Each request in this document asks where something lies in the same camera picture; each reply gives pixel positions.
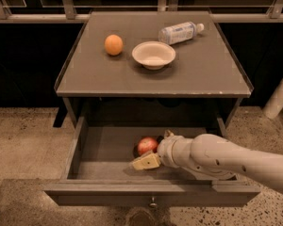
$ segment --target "white pole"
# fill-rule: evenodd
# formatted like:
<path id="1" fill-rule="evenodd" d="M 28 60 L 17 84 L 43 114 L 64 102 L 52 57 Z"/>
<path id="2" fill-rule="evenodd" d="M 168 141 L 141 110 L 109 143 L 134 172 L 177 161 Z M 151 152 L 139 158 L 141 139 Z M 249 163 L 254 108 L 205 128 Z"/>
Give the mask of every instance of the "white pole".
<path id="1" fill-rule="evenodd" d="M 283 108 L 283 79 L 274 94 L 263 108 L 263 113 L 269 119 L 274 119 Z"/>

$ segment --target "bottle cap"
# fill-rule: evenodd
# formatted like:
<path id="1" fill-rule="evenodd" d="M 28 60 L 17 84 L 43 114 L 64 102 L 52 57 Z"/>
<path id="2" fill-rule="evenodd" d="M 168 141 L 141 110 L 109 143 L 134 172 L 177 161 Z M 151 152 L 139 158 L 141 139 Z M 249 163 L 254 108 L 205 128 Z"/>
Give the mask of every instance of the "bottle cap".
<path id="1" fill-rule="evenodd" d="M 198 24 L 198 25 L 196 26 L 196 30 L 197 30 L 197 34 L 198 34 L 198 33 L 201 33 L 203 30 L 205 30 L 204 24 Z"/>

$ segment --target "bottle label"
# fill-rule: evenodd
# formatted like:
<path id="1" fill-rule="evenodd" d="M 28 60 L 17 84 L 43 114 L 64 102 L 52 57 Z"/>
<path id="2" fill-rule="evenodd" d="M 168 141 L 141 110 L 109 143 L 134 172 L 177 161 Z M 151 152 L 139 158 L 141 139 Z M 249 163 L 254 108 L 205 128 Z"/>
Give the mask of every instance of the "bottle label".
<path id="1" fill-rule="evenodd" d="M 190 40 L 193 36 L 195 36 L 196 29 L 192 23 L 186 22 L 183 24 L 165 27 L 162 29 L 162 33 L 164 34 L 165 42 L 173 44 L 183 40 Z"/>

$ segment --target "gray tabletop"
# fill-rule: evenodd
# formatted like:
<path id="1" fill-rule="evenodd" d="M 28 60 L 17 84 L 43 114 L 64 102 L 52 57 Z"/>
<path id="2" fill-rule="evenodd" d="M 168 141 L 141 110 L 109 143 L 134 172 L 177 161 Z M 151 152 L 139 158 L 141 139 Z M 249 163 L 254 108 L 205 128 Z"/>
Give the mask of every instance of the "gray tabletop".
<path id="1" fill-rule="evenodd" d="M 131 52 L 158 40 L 169 25 L 194 22 L 205 30 L 193 40 L 172 45 L 175 60 L 157 71 L 145 69 Z M 119 35 L 124 50 L 109 56 L 105 38 Z M 245 82 L 207 12 L 93 12 L 58 85 L 63 97 L 249 97 Z"/>

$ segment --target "speckled floor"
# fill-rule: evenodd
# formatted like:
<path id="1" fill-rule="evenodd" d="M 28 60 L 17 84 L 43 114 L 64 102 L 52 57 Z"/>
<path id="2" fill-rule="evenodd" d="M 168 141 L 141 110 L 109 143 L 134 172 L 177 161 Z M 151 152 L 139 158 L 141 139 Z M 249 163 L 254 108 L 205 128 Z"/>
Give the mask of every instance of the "speckled floor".
<path id="1" fill-rule="evenodd" d="M 69 118 L 53 128 L 56 113 L 0 108 L 0 225 L 126 225 L 141 210 L 156 225 L 283 225 L 283 195 L 265 186 L 242 208 L 59 207 L 42 187 L 59 179 L 74 128 Z M 259 107 L 240 107 L 227 132 L 241 146 L 283 154 L 283 110 L 271 121 Z"/>

